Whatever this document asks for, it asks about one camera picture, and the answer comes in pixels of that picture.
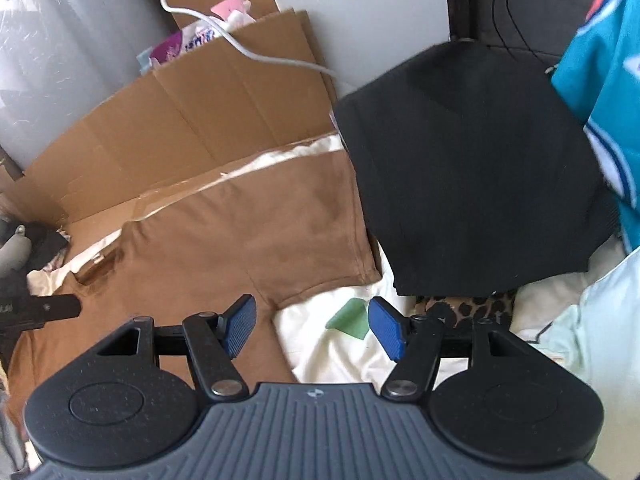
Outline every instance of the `gray ribbed surface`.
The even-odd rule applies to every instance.
[[[181,448],[116,472],[46,463],[31,480],[602,480],[584,464],[512,474],[460,455],[415,406],[368,384],[264,384],[251,399],[213,407]]]

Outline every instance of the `brown fabric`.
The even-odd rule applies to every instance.
[[[252,388],[293,382],[272,318],[276,309],[340,286],[380,279],[345,152],[295,158],[186,197],[124,225],[100,272],[70,275],[82,314],[25,332],[9,369],[9,414],[19,420],[33,389],[133,316],[179,324],[223,312],[253,294],[257,325],[235,361]],[[163,367],[189,378],[185,359]]]

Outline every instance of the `metal rivet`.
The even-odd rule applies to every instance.
[[[220,397],[231,397],[242,391],[242,383],[235,379],[224,379],[213,383],[211,391]]]
[[[386,386],[386,390],[394,397],[407,397],[416,393],[418,386],[413,381],[398,379],[397,381],[391,381]]]

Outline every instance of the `white wall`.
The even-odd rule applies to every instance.
[[[447,0],[276,0],[306,9],[329,68],[354,86],[449,39]],[[338,85],[338,93],[352,89]]]

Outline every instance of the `black wire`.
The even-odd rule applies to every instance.
[[[498,25],[497,23],[495,23],[495,0],[491,1],[491,19],[494,22],[494,29],[495,29],[495,33],[498,35],[498,38],[500,38],[500,41],[502,42],[502,46],[507,50],[507,52],[509,53],[509,55],[511,57],[513,57],[514,60],[517,61],[516,57],[513,55],[513,53],[511,52],[511,50],[509,50],[509,47],[507,46],[507,44],[504,42],[504,38],[502,37],[502,34],[500,34],[500,31],[498,30]]]
[[[527,40],[524,39],[524,36],[522,35],[522,32],[520,31],[520,27],[518,27],[518,24],[516,23],[516,20],[513,19],[513,14],[511,13],[511,9],[509,8],[509,0],[506,0],[507,3],[507,13],[509,14],[509,17],[511,18],[511,23],[513,23],[513,26],[516,28],[516,31],[518,33],[518,36],[520,36],[520,39],[522,40],[522,43],[525,44],[525,46],[527,47],[527,49],[529,49],[529,52],[533,54],[533,56],[535,56],[535,58],[542,63],[545,67],[547,67],[549,65],[549,63],[545,63],[544,61],[542,61],[539,57],[538,54],[536,54],[535,52],[533,52],[533,49],[529,46],[529,43],[527,43]]]

